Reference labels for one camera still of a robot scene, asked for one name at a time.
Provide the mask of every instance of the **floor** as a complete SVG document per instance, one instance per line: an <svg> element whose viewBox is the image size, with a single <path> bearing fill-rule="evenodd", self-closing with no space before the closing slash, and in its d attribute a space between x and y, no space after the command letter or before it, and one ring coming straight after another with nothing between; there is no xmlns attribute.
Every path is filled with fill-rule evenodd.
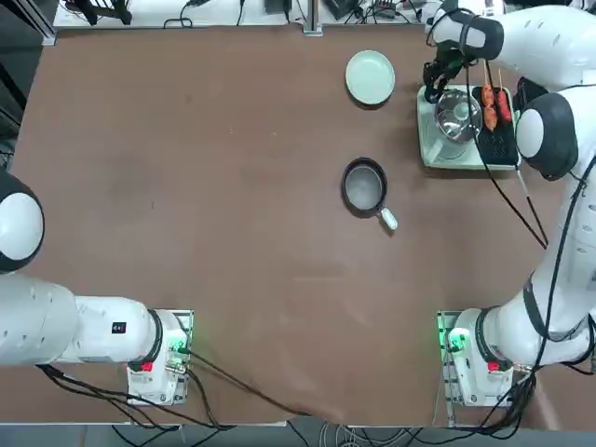
<svg viewBox="0 0 596 447"><path fill-rule="evenodd" d="M297 418L292 421L310 447L319 445L319 433L322 422L316 418ZM118 427L118 430L134 444L139 445L156 434L152 430L139 427ZM366 432L371 440L386 440L396 433L395 428L367 428ZM335 428L328 430L327 445L335 447ZM192 446L205 439L210 430L201 427L184 426L179 432L167 433L151 442L151 447ZM452 431L428 428L421 437L428 441L447 440L455 436ZM120 447L127 444L119 439L110 426L5 426L0 427L0 440L4 447L28 447L44 445L45 447ZM409 437L406 435L394 444L403 447ZM592 433L548 433L533 430L520 430L511 440L492 440L473 437L456 442L462 446L520 446L520 447L558 447L593 446L595 435ZM305 444L289 427L240 427L229 432L220 433L205 443L208 447L224 446L258 446L258 447L305 447ZM357 443L346 443L345 447L369 445L367 441L357 440ZM422 444L413 442L413 447Z"/></svg>

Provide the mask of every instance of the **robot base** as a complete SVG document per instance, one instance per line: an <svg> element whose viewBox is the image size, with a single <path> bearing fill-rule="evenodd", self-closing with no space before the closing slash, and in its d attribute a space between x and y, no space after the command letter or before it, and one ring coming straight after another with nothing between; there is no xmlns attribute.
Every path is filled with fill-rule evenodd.
<svg viewBox="0 0 596 447"><path fill-rule="evenodd" d="M444 346L447 349L444 363L450 364L447 360L451 357L455 380L459 385L459 397L452 400L467 406L493 407L511 388L513 368L504 372L489 371L489 365L478 349L475 335L476 320L480 312L479 309L465 310L459 314L453 327L444 327ZM445 380L451 382L453 379L449 377ZM509 403L504 400L500 406L507 407Z"/></svg>
<svg viewBox="0 0 596 447"><path fill-rule="evenodd" d="M143 364L141 371L127 367L129 394L150 400L158 405L174 405L186 402L188 377L186 367L190 359L174 349L191 349L193 333L192 310L156 309L163 326L163 339L156 360ZM146 405L129 400L134 405Z"/></svg>

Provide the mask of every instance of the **green plate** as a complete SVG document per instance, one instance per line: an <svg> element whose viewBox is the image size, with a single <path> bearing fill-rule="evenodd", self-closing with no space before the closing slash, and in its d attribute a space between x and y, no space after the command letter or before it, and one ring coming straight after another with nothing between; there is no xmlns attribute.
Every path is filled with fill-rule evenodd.
<svg viewBox="0 0 596 447"><path fill-rule="evenodd" d="M389 59L367 49L356 53L345 68L345 82L352 96L364 104L386 101L395 87L395 72Z"/></svg>

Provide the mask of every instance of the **black tray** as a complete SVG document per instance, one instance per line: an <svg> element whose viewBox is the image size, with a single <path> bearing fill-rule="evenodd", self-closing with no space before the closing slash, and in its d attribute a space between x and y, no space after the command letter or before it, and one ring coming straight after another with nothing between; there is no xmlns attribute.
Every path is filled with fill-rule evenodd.
<svg viewBox="0 0 596 447"><path fill-rule="evenodd" d="M487 165L517 165L519 160L519 154L515 143L515 129L513 123L504 123L500 119L499 111L497 110L496 95L499 92L499 88L494 89L494 102L495 110L499 119L496 124L494 131L490 131L484 126L484 118L482 119L481 133L478 135L479 152L482 160ZM481 106L482 116L484 116L484 104L482 104L481 88L475 87L472 89L472 96L478 104Z"/></svg>

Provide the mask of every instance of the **pan handle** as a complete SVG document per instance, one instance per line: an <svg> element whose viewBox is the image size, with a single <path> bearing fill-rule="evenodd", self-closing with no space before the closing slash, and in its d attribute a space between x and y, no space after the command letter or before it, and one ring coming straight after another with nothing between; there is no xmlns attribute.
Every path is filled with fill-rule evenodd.
<svg viewBox="0 0 596 447"><path fill-rule="evenodd" d="M398 220L395 218L393 213L389 210L389 208L383 208L381 210L381 219L385 222L385 225L391 230L395 231L398 229Z"/></svg>

